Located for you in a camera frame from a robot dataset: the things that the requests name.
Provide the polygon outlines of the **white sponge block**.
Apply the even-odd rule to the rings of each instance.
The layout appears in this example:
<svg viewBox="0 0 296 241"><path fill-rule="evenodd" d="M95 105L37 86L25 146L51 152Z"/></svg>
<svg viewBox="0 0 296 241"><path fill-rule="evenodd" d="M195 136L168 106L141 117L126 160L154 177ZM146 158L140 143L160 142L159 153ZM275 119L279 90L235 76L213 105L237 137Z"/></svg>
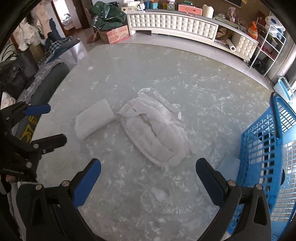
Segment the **white sponge block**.
<svg viewBox="0 0 296 241"><path fill-rule="evenodd" d="M77 116L75 122L76 136L83 140L114 119L115 115L109 103L106 99L102 99Z"/></svg>

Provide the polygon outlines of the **blue plastic basket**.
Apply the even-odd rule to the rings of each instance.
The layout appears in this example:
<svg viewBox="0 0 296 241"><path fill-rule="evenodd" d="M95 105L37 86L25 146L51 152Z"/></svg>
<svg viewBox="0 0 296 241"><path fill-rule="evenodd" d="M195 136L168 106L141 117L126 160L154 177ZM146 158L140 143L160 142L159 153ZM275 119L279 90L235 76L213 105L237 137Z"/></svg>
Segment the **blue plastic basket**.
<svg viewBox="0 0 296 241"><path fill-rule="evenodd" d="M278 240L295 216L295 112L276 92L269 108L241 135L236 182L260 184L271 219L271 239Z"/></svg>

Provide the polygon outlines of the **white quilted cloth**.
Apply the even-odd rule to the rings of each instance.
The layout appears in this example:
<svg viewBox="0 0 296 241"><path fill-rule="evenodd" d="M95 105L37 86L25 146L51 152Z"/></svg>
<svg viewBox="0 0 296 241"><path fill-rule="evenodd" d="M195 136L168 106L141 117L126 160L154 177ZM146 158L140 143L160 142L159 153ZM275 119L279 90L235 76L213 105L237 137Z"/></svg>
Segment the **white quilted cloth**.
<svg viewBox="0 0 296 241"><path fill-rule="evenodd" d="M182 113L156 89L141 89L118 114L126 135L155 165L168 169L196 153Z"/></svg>

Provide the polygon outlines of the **dark chair with yellow print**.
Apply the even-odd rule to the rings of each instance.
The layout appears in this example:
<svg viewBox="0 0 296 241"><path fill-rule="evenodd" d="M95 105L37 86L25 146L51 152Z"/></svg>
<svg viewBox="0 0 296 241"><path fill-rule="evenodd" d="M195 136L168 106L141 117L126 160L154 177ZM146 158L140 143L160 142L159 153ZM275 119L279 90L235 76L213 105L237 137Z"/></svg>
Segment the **dark chair with yellow print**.
<svg viewBox="0 0 296 241"><path fill-rule="evenodd" d="M42 65L35 80L20 94L17 101L31 105L47 104L69 72L69 67L59 59ZM13 128L13 135L24 143L30 143L40 117L40 114L24 117Z"/></svg>

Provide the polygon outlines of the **silver gift bag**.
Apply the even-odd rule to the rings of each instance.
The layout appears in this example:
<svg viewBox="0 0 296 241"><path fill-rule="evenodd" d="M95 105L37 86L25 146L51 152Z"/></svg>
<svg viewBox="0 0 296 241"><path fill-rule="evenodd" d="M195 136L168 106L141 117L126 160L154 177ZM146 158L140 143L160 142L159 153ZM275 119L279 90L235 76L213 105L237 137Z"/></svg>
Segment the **silver gift bag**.
<svg viewBox="0 0 296 241"><path fill-rule="evenodd" d="M69 70L72 70L77 63L82 60L87 55L87 50L85 46L79 42L72 48L67 50L65 53L59 56L59 59L63 61Z"/></svg>

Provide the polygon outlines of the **pink cardboard box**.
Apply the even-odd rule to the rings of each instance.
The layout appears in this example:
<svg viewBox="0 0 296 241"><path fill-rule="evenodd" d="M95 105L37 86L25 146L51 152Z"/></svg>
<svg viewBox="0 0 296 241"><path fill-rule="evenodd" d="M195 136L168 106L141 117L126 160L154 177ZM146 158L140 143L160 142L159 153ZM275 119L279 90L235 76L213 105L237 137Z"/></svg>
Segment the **pink cardboard box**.
<svg viewBox="0 0 296 241"><path fill-rule="evenodd" d="M100 38L105 44L114 44L122 40L125 40L130 36L127 25L109 31L98 32Z"/></svg>

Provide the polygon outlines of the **green plastic bag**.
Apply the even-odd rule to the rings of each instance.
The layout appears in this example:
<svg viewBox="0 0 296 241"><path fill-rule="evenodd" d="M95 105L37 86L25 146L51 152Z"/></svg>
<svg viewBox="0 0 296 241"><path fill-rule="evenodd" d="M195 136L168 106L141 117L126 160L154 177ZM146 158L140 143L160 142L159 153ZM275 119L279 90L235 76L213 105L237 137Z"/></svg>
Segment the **green plastic bag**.
<svg viewBox="0 0 296 241"><path fill-rule="evenodd" d="M93 16L91 26L96 30L109 31L127 24L126 13L114 4L98 1L90 13Z"/></svg>

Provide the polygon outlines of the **paper roll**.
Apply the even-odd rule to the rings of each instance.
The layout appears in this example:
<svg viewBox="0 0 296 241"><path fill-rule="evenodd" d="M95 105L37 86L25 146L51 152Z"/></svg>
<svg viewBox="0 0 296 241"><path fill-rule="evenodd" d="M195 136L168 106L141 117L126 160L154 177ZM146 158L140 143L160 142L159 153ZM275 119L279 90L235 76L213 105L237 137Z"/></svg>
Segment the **paper roll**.
<svg viewBox="0 0 296 241"><path fill-rule="evenodd" d="M230 51L235 52L236 51L236 47L234 46L234 44L231 42L230 39L226 39L226 43L230 49Z"/></svg>

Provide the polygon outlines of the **tall white air conditioner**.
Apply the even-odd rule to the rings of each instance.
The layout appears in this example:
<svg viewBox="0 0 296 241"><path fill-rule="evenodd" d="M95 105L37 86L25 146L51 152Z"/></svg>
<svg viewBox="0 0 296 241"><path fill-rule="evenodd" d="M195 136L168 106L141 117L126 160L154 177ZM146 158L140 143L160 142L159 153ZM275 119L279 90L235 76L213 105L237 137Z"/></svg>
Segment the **tall white air conditioner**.
<svg viewBox="0 0 296 241"><path fill-rule="evenodd" d="M290 47L288 45L283 47L279 57L267 73L270 81L273 84L276 84L280 77L285 76L294 61L295 43L293 43Z"/></svg>

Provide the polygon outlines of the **white tufted TV cabinet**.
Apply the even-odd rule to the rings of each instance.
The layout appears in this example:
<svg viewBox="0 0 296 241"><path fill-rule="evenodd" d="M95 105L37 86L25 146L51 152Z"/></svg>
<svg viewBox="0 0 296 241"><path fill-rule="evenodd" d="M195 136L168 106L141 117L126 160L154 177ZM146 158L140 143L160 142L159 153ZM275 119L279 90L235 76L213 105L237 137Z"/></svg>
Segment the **white tufted TV cabinet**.
<svg viewBox="0 0 296 241"><path fill-rule="evenodd" d="M204 16L191 16L178 11L137 11L127 13L129 34L137 31L150 31L189 39L224 50L244 61L249 61L258 42L246 33L221 21ZM236 51L230 51L226 39L230 39Z"/></svg>

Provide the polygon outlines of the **white metal shelf rack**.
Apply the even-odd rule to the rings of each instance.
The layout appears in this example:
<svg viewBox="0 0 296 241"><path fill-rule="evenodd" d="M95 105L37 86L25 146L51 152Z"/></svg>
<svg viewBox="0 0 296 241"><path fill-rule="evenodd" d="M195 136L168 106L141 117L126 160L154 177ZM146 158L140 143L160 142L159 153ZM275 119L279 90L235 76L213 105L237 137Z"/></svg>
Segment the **white metal shelf rack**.
<svg viewBox="0 0 296 241"><path fill-rule="evenodd" d="M264 27L257 23L258 45L250 59L249 66L257 70L263 77L269 73L286 44L285 33L274 26Z"/></svg>

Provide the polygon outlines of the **orange bag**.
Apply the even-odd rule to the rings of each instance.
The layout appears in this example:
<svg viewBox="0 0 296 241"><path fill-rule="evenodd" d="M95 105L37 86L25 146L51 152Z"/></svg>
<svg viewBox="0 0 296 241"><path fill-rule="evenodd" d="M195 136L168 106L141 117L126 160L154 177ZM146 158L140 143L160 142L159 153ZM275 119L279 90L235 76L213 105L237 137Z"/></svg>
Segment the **orange bag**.
<svg viewBox="0 0 296 241"><path fill-rule="evenodd" d="M252 37L252 39L257 40L257 38L258 38L258 30L257 30L257 25L256 25L255 21L252 22L252 25L248 28L247 33L248 33L248 35L250 37Z"/></svg>

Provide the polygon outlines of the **white plastic bags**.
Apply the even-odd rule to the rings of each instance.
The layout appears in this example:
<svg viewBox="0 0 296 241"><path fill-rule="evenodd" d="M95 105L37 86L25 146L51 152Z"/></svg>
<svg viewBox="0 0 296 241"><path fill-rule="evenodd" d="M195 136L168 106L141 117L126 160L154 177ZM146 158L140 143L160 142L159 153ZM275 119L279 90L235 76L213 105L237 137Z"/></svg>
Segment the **white plastic bags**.
<svg viewBox="0 0 296 241"><path fill-rule="evenodd" d="M276 16L267 16L265 18L265 28L269 31L272 37L285 32L285 27L281 24Z"/></svg>

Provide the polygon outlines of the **white jug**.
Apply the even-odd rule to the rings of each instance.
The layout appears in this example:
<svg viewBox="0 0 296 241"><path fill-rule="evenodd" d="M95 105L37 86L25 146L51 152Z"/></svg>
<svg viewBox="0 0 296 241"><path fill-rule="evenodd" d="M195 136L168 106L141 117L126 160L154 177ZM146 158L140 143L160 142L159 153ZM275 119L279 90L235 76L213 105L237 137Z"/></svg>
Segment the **white jug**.
<svg viewBox="0 0 296 241"><path fill-rule="evenodd" d="M214 15L214 9L213 9L213 7L204 4L202 6L202 16L205 16L207 18L213 18L213 15Z"/></svg>

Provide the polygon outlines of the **pink box on cabinet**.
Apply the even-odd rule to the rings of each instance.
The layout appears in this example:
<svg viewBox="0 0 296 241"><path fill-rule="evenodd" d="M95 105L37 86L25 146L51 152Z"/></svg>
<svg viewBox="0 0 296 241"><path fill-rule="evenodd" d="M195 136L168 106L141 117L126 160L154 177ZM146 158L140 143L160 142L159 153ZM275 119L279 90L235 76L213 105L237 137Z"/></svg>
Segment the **pink box on cabinet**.
<svg viewBox="0 0 296 241"><path fill-rule="evenodd" d="M201 8L197 8L195 6L191 6L188 4L179 4L178 11L181 11L187 14L200 15L200 16L203 13L203 10Z"/></svg>

